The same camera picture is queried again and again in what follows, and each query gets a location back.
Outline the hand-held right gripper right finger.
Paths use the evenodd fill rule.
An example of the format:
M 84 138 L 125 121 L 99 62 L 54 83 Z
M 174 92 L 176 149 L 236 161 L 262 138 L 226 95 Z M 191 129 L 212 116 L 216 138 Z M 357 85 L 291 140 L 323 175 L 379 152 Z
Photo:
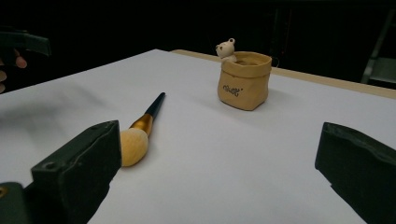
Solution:
M 346 126 L 322 126 L 315 168 L 367 223 L 396 224 L 396 150 Z

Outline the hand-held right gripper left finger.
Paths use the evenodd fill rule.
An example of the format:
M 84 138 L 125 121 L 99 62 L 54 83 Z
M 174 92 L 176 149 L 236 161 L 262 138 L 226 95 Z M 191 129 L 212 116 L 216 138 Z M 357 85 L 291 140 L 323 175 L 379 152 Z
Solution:
M 91 126 L 31 169 L 36 224 L 87 224 L 120 169 L 116 120 Z

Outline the orange ball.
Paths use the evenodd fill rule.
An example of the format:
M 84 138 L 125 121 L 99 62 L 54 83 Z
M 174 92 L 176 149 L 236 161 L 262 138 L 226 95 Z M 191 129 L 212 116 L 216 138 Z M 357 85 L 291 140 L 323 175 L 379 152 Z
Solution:
M 135 165 L 147 154 L 153 122 L 161 109 L 164 98 L 165 93 L 160 93 L 146 112 L 129 129 L 120 133 L 122 167 Z

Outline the tan bag-shaped holder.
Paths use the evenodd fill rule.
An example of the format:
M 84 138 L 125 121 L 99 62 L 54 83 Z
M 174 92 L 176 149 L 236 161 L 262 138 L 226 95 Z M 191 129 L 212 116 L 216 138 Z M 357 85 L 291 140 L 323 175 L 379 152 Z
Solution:
M 252 111 L 268 97 L 272 58 L 251 51 L 234 55 L 235 63 L 221 64 L 218 97 L 226 105 Z

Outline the grey metal stand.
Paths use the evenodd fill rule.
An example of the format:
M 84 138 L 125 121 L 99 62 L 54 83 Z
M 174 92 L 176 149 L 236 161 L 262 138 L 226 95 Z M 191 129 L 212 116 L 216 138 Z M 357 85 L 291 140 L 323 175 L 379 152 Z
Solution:
M 369 84 L 370 82 L 381 82 L 396 84 L 396 59 L 380 56 L 380 51 L 395 16 L 396 9 L 390 9 L 375 42 L 374 49 L 365 66 L 361 77 L 361 83 Z

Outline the wooden table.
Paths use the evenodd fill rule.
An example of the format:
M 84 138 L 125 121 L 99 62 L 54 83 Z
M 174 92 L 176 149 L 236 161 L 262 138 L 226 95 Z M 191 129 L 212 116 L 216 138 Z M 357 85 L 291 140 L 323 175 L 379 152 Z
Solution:
M 201 52 L 189 51 L 189 50 L 185 50 L 185 49 L 174 49 L 174 50 L 171 50 L 170 52 L 193 57 L 193 58 L 199 58 L 199 59 L 203 59 L 203 60 L 207 60 L 207 61 L 212 61 L 212 62 L 216 62 L 216 63 L 221 62 L 221 60 L 218 56 L 204 54 Z M 303 72 L 298 72 L 298 71 L 293 71 L 293 70 L 288 70 L 288 69 L 283 69 L 283 68 L 277 68 L 277 67 L 273 67 L 272 72 L 273 72 L 273 74 L 282 76 L 282 77 L 299 79 L 299 80 L 303 80 L 303 81 L 307 81 L 307 82 L 317 83 L 317 84 L 331 86 L 331 87 L 340 88 L 340 89 L 345 89 L 345 90 L 349 90 L 349 91 L 367 93 L 367 94 L 371 94 L 371 95 L 376 95 L 376 96 L 396 100 L 396 90 L 393 90 L 393 89 L 387 89 L 387 88 L 383 88 L 383 87 L 377 87 L 377 86 L 372 86 L 372 85 L 367 85 L 367 84 L 345 81 L 342 79 L 336 79 L 336 78 L 331 78 L 331 77 L 322 77 L 322 76 L 317 76 L 317 75 L 312 75 L 312 74 L 307 74 L 307 73 L 303 73 Z

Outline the white table cover sheet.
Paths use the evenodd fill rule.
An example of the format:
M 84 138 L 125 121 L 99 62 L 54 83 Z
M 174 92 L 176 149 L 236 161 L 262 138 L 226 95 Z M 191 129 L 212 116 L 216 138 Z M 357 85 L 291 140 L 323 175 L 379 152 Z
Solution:
M 324 122 L 396 149 L 396 100 L 271 74 L 253 111 L 221 103 L 219 63 L 151 50 L 0 94 L 0 182 L 93 124 L 130 126 L 160 93 L 147 156 L 90 224 L 363 224 L 315 168 Z

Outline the small cream bear figurine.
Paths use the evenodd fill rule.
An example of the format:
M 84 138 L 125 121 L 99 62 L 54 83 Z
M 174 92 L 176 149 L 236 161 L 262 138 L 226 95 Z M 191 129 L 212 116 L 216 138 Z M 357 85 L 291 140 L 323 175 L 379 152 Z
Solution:
M 234 55 L 234 44 L 235 39 L 229 38 L 227 41 L 216 45 L 216 53 L 223 62 L 236 62 L 236 57 Z

